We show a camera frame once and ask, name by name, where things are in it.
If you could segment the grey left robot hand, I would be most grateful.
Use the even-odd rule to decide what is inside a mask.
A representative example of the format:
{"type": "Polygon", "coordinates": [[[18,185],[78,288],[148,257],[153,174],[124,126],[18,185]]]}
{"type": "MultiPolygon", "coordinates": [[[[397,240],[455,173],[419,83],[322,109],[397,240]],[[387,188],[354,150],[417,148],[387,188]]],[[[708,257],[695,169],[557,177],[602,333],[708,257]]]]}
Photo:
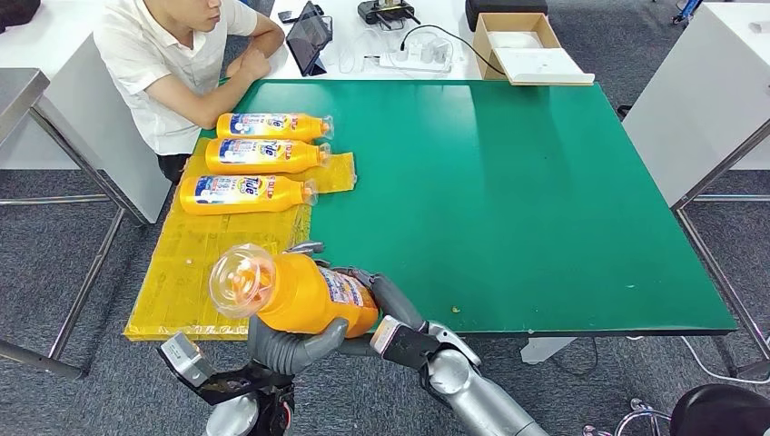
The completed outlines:
{"type": "Polygon", "coordinates": [[[296,375],[335,352],[345,340],[349,323],[335,318],[319,334],[277,331],[257,315],[249,319],[247,350],[254,361],[281,375],[296,375]]]}

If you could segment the person's right hand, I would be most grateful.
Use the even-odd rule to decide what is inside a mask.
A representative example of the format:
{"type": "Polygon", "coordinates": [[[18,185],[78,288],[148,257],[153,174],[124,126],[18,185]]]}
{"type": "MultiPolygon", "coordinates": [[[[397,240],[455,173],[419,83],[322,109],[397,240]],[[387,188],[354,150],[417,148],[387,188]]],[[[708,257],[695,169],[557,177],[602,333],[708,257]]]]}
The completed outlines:
{"type": "Polygon", "coordinates": [[[268,58],[259,49],[246,50],[240,59],[240,66],[233,76],[253,82],[262,79],[271,71],[268,58]]]}

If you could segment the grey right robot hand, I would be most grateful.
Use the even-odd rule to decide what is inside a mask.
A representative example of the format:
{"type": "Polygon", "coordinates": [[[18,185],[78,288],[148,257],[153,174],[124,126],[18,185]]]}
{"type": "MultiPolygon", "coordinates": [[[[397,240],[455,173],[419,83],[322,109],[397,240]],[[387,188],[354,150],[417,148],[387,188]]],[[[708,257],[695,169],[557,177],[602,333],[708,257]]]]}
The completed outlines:
{"type": "Polygon", "coordinates": [[[356,279],[374,299],[381,320],[369,339],[346,339],[338,348],[344,355],[381,358],[418,368],[431,340],[424,336],[426,321],[402,290],[387,276],[355,267],[335,267],[337,273],[356,279]]]}

